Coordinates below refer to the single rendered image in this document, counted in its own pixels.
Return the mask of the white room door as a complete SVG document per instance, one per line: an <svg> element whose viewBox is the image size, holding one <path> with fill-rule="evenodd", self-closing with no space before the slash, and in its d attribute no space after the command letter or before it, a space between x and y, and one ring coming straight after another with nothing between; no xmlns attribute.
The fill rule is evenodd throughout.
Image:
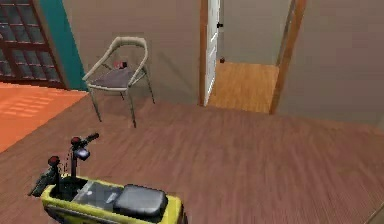
<svg viewBox="0 0 384 224"><path fill-rule="evenodd" d="M208 0L207 16L207 48L204 105L208 104L216 75L216 56L218 43L218 28L220 15L220 0Z"/></svg>

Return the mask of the beige metal chair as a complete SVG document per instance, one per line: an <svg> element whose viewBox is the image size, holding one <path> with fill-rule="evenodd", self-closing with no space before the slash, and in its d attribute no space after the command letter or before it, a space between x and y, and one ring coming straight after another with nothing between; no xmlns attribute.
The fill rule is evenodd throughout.
<svg viewBox="0 0 384 224"><path fill-rule="evenodd" d="M137 46L143 49L143 58L136 69L131 69L129 66L124 65L119 68L111 68L106 64L106 61L112 56L112 54L123 46ZM118 92L122 99L125 99L125 97L129 98L132 123L134 127L137 127L134 102L130 93L132 87L141 79L145 79L149 92L151 94L152 102L155 103L155 97L149 77L149 71L146 66L148 58L149 49L147 41L143 37L119 36L112 41L111 45L108 47L104 55L84 75L82 80L86 84L95 113L99 121L102 121L102 118L98 108L98 103L96 101L94 90ZM101 66L106 67L108 69L108 72L106 74L101 75L99 78L96 78L95 80L91 80L91 76Z"/></svg>

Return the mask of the yellow ride-on scooter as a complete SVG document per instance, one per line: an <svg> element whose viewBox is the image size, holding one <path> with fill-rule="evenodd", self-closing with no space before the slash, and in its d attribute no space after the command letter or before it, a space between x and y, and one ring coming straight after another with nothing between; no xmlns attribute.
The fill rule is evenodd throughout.
<svg viewBox="0 0 384 224"><path fill-rule="evenodd" d="M90 157L93 133L71 139L71 172L62 173L60 158L48 159L29 194L39 198L45 212L59 224L189 224L180 198L158 189L119 185L77 174L77 161Z"/></svg>

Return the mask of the dark wooden grid window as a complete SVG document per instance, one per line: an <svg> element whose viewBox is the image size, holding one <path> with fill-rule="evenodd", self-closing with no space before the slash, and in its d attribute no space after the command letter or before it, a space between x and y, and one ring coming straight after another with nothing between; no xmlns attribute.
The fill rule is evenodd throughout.
<svg viewBox="0 0 384 224"><path fill-rule="evenodd" d="M66 88L33 0L0 0L0 82Z"/></svg>

